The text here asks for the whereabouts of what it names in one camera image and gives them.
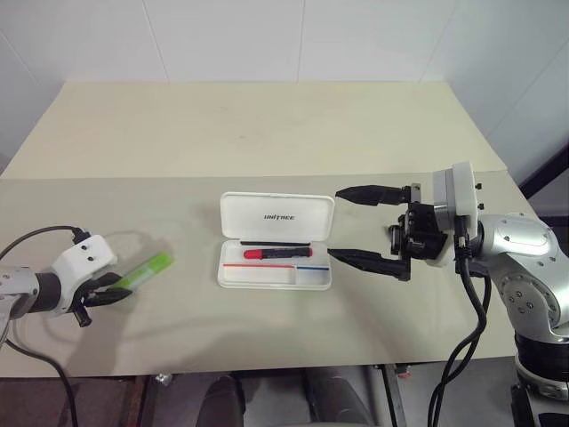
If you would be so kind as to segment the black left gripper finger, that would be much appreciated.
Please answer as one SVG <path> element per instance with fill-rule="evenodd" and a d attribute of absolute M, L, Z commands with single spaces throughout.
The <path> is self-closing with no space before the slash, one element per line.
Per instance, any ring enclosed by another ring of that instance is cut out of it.
<path fill-rule="evenodd" d="M 115 272 L 107 272 L 97 278 L 91 280 L 91 289 L 93 292 L 105 292 L 121 279 L 121 276 Z"/>
<path fill-rule="evenodd" d="M 120 302 L 132 294 L 132 291 L 122 287 L 109 287 L 104 291 L 90 293 L 88 296 L 89 307 L 100 307 Z"/>

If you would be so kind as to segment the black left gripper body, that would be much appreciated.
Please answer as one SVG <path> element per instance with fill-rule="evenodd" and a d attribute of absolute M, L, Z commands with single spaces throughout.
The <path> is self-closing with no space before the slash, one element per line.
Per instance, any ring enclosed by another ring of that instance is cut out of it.
<path fill-rule="evenodd" d="M 80 327 L 86 327 L 92 323 L 92 319 L 87 311 L 88 308 L 91 308 L 88 306 L 90 293 L 93 293 L 93 291 L 91 289 L 91 279 L 88 279 L 77 288 L 73 296 L 72 313 Z"/>

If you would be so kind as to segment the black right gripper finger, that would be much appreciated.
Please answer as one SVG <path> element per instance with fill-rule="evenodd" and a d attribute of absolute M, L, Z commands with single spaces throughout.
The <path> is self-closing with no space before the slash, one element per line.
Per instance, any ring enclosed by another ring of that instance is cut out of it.
<path fill-rule="evenodd" d="M 379 253 L 359 249 L 329 249 L 328 254 L 358 270 L 390 276 L 400 281 L 411 278 L 411 262 L 408 259 L 388 259 Z"/>
<path fill-rule="evenodd" d="M 364 185 L 338 190 L 337 198 L 357 205 L 400 205 L 404 203 L 404 189 L 380 185 Z"/>

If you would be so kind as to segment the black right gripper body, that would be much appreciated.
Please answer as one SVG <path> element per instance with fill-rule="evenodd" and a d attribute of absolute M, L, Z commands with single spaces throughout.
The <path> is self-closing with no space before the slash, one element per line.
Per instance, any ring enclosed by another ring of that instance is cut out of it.
<path fill-rule="evenodd" d="M 388 228 L 390 253 L 396 256 L 389 262 L 398 268 L 409 268 L 411 259 L 434 261 L 441 254 L 447 235 L 437 225 L 434 206 L 421 202 L 421 186 L 413 183 L 388 187 L 386 203 L 406 204 L 397 223 Z"/>

